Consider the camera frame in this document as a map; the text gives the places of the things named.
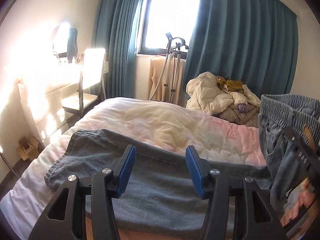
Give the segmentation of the person's right hand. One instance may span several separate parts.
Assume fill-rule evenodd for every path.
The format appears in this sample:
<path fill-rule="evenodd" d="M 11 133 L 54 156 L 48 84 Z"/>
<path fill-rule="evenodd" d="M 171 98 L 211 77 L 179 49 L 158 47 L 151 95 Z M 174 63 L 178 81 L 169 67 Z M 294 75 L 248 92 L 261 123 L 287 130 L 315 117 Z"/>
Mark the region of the person's right hand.
<path fill-rule="evenodd" d="M 319 199 L 317 199 L 316 194 L 311 192 L 311 190 L 313 190 L 313 185 L 310 185 L 310 181 L 305 179 L 289 195 L 285 212 L 280 219 L 282 226 L 296 219 L 302 208 L 308 208 L 310 205 L 311 207 L 306 212 L 303 223 L 290 234 L 288 239 L 301 239 L 319 214 Z"/>

